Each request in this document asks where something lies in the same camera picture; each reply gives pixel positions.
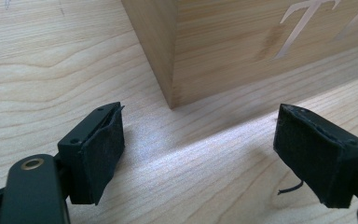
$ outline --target wooden box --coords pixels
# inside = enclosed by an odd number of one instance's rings
[[[358,0],[122,2],[171,108],[358,46]]]

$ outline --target black wire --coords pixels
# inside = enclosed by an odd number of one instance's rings
[[[303,186],[303,184],[304,184],[304,180],[301,180],[301,183],[299,183],[298,185],[296,185],[296,186],[294,186],[294,187],[292,187],[290,189],[279,189],[278,195],[283,194],[283,193],[292,192],[292,191],[294,191],[296,189],[299,189],[299,188],[301,188]]]

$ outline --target light wood panel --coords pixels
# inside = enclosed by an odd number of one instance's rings
[[[358,46],[358,1],[122,1],[172,108]]]
[[[356,223],[357,200],[278,197],[298,180],[272,139],[280,103],[358,135],[358,48],[171,111],[120,1],[0,2],[0,188],[115,101],[126,150],[98,206],[69,203],[73,223]]]

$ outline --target metal rivet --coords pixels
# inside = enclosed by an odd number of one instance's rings
[[[33,169],[36,169],[37,167],[41,166],[43,164],[43,162],[45,162],[45,161],[40,158],[30,159],[28,161],[25,161],[21,165],[21,169],[22,170],[33,170]]]

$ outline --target black clamp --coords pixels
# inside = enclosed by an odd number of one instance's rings
[[[328,208],[358,197],[358,137],[321,116],[281,105],[274,149]]]
[[[58,144],[9,170],[0,189],[0,223],[70,223],[65,199],[98,204],[124,150],[120,103],[92,111]]]

